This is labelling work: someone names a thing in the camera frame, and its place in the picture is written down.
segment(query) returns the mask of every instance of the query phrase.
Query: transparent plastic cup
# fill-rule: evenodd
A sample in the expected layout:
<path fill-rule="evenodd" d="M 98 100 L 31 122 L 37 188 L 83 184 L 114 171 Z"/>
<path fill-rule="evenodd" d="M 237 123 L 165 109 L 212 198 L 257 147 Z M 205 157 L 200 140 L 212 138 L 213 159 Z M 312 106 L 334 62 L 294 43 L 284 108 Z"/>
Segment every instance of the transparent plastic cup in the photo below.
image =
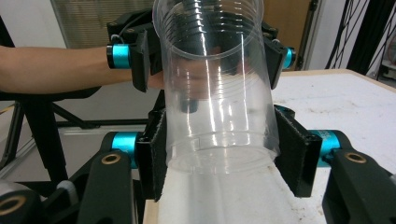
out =
<path fill-rule="evenodd" d="M 160 223 L 265 223 L 270 208 L 287 210 L 270 171 L 278 135 L 262 0 L 157 0 L 153 20 L 167 118 Z"/>

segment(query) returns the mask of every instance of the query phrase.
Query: wooden panel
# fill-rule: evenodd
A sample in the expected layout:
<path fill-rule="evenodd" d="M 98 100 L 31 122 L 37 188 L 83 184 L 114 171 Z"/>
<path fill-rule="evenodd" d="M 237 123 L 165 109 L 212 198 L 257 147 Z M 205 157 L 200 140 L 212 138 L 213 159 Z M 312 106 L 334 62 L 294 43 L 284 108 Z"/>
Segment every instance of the wooden panel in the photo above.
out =
<path fill-rule="evenodd" d="M 300 49 L 306 14 L 311 0 L 264 0 L 263 20 L 279 30 L 277 38 L 286 47 Z"/>

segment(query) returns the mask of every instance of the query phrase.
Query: bare skin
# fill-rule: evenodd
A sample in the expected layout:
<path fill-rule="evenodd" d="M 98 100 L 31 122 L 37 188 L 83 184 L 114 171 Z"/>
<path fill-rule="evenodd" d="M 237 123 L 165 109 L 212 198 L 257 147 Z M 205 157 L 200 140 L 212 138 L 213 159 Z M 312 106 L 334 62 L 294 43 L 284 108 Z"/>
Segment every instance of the bare skin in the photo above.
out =
<path fill-rule="evenodd" d="M 131 81 L 130 69 L 110 69 L 106 48 L 55 49 L 0 46 L 0 91 L 48 94 Z M 163 88 L 163 73 L 150 76 Z"/>

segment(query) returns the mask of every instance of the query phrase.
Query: forearm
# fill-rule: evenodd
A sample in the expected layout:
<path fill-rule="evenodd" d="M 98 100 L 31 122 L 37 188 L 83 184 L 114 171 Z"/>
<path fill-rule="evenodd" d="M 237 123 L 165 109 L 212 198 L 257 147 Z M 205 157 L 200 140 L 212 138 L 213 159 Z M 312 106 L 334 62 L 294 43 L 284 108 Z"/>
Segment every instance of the forearm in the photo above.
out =
<path fill-rule="evenodd" d="M 110 69 L 106 48 L 49 49 L 0 47 L 0 91 L 55 93 L 130 81 L 131 70 Z M 162 87 L 162 76 L 149 85 Z"/>

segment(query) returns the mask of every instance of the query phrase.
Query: white table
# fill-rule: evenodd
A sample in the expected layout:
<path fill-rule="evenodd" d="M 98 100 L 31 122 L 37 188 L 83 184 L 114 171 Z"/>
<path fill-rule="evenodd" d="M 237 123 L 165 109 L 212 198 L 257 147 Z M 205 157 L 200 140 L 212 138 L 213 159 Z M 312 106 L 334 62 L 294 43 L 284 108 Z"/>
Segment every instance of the white table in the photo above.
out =
<path fill-rule="evenodd" d="M 340 130 L 358 151 L 396 173 L 396 90 L 349 70 L 282 73 L 276 105 L 296 112 L 307 130 Z M 318 168 L 312 197 L 287 193 L 300 223 L 326 223 L 321 208 L 330 168 Z M 158 204 L 148 201 L 145 223 L 157 223 Z"/>

